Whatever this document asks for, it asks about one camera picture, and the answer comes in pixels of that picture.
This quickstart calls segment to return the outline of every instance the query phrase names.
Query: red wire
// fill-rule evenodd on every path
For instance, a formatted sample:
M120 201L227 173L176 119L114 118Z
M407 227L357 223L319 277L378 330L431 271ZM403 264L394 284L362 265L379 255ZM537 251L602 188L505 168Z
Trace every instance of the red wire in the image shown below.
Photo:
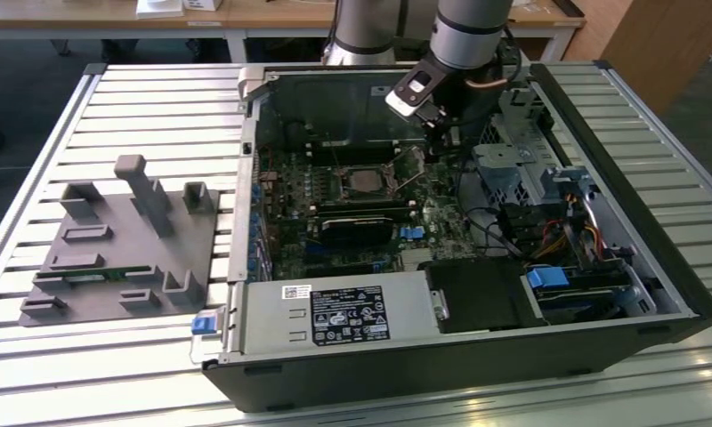
M549 236L549 228L561 223L561 220L553 220L550 222L546 223L546 226L545 226L545 239L542 240L542 246L546 245L546 237Z

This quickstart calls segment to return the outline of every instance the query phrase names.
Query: wooden table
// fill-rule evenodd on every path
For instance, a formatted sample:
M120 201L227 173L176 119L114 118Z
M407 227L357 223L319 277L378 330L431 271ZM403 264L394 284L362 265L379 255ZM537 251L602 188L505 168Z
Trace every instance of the wooden table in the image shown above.
M136 0L0 0L0 39L224 38L232 60L247 62L253 37L325 37L333 4L301 0L224 0L216 12L139 20ZM559 60L582 18L570 18L553 0L513 9L517 37L547 40L543 60Z

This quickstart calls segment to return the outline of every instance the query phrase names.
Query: gray carpet floor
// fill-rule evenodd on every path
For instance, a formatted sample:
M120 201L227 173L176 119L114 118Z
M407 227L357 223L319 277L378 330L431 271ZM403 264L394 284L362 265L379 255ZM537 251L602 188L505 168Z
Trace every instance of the gray carpet floor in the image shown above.
M98 41L72 41L62 58L48 41L0 41L0 221L79 82L84 67L100 61ZM192 61L184 40L142 40L134 61ZM712 173L712 61L704 67L666 124Z

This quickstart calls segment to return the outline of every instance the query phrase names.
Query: barcode sticker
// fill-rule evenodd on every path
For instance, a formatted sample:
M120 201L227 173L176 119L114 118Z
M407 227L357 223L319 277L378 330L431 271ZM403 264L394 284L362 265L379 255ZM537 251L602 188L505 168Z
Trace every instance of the barcode sticker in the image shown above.
M309 298L311 295L311 285L283 286L283 299L295 300L297 298Z

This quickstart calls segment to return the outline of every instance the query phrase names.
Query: green circuit board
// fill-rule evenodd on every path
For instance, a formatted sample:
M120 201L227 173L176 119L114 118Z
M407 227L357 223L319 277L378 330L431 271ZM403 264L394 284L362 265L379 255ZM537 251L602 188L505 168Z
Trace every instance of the green circuit board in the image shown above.
M414 146L401 149L411 150ZM385 165L383 168L379 165L317 167L299 153L267 153L271 158L263 156L261 164L279 165L273 170L263 168L261 173L275 279L327 276L330 271L343 275L415 270L418 262L474 257L481 253L457 204L457 165L423 163L418 171L418 165L410 161L402 164L399 157L389 173L395 178L394 187L402 183L405 186L390 194L386 189L377 190L374 176L378 172L366 172L385 171ZM362 190L341 185L354 176L362 180ZM309 211L313 205L358 204L394 198L411 200L417 208L413 218L394 225L387 244L339 250L325 247L318 236L321 220ZM422 237L407 238L406 229L422 230Z

